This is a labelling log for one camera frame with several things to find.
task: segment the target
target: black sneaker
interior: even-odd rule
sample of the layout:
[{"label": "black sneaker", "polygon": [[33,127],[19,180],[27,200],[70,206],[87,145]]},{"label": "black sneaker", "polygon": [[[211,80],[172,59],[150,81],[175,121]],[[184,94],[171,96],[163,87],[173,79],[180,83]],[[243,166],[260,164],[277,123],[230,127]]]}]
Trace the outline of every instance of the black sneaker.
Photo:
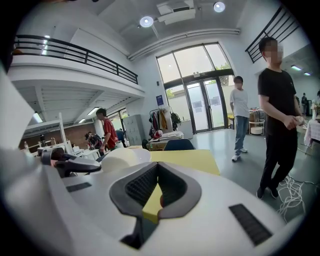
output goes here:
[{"label": "black sneaker", "polygon": [[264,193],[265,193],[265,190],[259,187],[259,189],[256,192],[256,197],[259,199],[262,199],[264,197]]},{"label": "black sneaker", "polygon": [[269,187],[270,191],[271,191],[271,196],[276,199],[279,196],[278,190],[276,188],[271,188]]}]

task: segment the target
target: gray cabinet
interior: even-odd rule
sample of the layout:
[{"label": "gray cabinet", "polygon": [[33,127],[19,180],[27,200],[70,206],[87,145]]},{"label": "gray cabinet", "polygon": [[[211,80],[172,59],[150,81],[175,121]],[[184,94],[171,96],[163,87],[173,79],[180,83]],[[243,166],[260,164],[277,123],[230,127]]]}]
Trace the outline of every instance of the gray cabinet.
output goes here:
[{"label": "gray cabinet", "polygon": [[142,145],[142,140],[145,139],[144,127],[142,125],[141,115],[130,115],[123,119],[126,130],[126,137],[130,146]]}]

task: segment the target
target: white t-shirt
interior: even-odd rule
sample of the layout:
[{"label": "white t-shirt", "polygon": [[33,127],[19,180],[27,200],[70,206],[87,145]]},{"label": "white t-shirt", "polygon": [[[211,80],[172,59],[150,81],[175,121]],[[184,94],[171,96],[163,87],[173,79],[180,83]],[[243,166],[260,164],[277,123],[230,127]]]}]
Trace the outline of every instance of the white t-shirt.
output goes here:
[{"label": "white t-shirt", "polygon": [[248,94],[245,90],[233,89],[230,93],[230,103],[233,103],[234,116],[241,116],[248,118]]}]

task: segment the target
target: black metal railing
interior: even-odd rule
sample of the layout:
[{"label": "black metal railing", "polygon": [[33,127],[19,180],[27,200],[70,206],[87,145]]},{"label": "black metal railing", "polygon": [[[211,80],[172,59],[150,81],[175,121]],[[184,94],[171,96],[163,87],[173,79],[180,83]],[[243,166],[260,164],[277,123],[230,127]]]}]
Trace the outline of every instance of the black metal railing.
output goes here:
[{"label": "black metal railing", "polygon": [[138,84],[137,74],[107,57],[73,43],[44,36],[21,34],[16,36],[14,44],[16,49],[12,54],[14,56],[46,56],[79,62]]},{"label": "black metal railing", "polygon": [[285,8],[280,7],[269,23],[264,27],[260,34],[253,40],[245,51],[249,54],[253,63],[262,57],[259,51],[259,42],[262,38],[273,37],[281,43],[288,36],[290,36],[297,28],[299,24],[295,18],[286,11]]}]

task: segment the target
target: gray floor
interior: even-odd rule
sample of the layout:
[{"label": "gray floor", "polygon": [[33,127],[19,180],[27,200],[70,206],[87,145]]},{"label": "gray floor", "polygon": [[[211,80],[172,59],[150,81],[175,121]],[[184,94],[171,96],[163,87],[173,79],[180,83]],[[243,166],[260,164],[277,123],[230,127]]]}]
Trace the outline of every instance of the gray floor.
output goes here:
[{"label": "gray floor", "polygon": [[[248,153],[242,153],[237,162],[232,162],[235,147],[235,131],[224,129],[212,132],[196,134],[191,142],[196,149],[208,149],[212,152],[215,161],[219,167],[220,174],[252,194],[256,194],[259,188],[260,179],[266,160],[266,140],[262,135],[247,135],[244,139],[244,147]],[[306,150],[303,146],[303,136],[299,137],[298,147]],[[308,181],[315,184],[320,183],[320,145],[314,144],[313,149],[307,149],[309,154],[297,151],[293,169],[290,175],[297,181]],[[318,192],[317,187],[312,184],[304,183],[302,186],[302,199],[306,210],[310,209],[313,200]],[[287,190],[282,190],[281,195],[285,198],[288,195]],[[275,210],[281,205],[280,198],[273,199],[269,191],[265,192],[262,199]],[[287,221],[303,213],[302,205],[289,209],[286,214]]]}]

